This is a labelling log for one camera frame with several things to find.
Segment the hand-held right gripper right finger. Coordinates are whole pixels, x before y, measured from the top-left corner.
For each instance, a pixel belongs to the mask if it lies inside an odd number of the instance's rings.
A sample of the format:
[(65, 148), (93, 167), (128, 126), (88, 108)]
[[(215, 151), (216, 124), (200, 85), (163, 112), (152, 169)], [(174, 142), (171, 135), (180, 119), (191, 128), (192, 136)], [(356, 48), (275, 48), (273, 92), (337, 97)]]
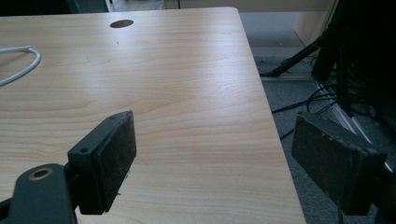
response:
[(386, 154), (330, 119), (300, 112), (291, 155), (344, 214), (368, 213)]

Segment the black upright stand post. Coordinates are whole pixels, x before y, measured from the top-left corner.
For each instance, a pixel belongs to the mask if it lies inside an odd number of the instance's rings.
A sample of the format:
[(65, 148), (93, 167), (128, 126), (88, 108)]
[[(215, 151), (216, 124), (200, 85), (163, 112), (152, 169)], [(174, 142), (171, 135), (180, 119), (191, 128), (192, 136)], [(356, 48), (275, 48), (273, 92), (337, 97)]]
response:
[(348, 59), (347, 44), (343, 38), (338, 41), (338, 55), (336, 60), (337, 71), (337, 102), (348, 117), (353, 116), (351, 100), (348, 93)]

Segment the light wooden furniture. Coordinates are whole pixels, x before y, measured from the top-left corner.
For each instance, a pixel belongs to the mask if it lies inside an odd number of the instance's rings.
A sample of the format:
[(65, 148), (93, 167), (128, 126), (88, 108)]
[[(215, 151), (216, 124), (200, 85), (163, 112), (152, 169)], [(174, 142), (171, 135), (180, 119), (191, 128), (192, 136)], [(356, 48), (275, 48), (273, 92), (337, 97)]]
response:
[(164, 9), (235, 7), (239, 12), (296, 12), (293, 30), (305, 44), (330, 23), (339, 0), (161, 0)]

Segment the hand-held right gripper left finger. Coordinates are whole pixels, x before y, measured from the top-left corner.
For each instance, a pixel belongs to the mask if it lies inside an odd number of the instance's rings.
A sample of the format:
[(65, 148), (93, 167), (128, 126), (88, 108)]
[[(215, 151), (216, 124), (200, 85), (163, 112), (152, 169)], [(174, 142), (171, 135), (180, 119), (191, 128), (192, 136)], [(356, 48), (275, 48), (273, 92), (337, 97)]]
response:
[(110, 210), (135, 156), (131, 111), (107, 117), (67, 152), (66, 177), (81, 214)]

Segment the white wire display rack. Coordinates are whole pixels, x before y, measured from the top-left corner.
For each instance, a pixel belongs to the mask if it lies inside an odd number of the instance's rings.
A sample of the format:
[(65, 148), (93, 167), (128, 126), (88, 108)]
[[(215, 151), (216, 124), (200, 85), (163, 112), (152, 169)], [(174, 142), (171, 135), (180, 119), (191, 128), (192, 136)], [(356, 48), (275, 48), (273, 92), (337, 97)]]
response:
[(0, 49), (0, 87), (32, 71), (41, 60), (41, 54), (32, 46)]

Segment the black stand leg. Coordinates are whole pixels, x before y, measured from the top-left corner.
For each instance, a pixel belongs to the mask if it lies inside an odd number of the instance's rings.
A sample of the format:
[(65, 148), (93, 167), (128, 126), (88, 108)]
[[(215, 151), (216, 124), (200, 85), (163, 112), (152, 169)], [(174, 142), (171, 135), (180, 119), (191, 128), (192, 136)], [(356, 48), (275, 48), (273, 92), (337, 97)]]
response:
[(275, 68), (269, 72), (266, 72), (266, 73), (260, 73), (260, 77), (279, 77), (279, 76), (281, 76), (284, 72), (286, 72), (288, 69), (292, 68), (294, 65), (296, 65), (297, 63), (302, 61), (304, 58), (308, 57), (311, 53), (322, 48), (326, 42), (327, 42), (326, 35), (321, 35), (314, 42), (309, 44), (307, 47), (303, 48), (298, 53), (296, 53), (294, 56), (292, 56), (291, 58), (288, 58), (286, 61), (284, 61), (277, 68)]

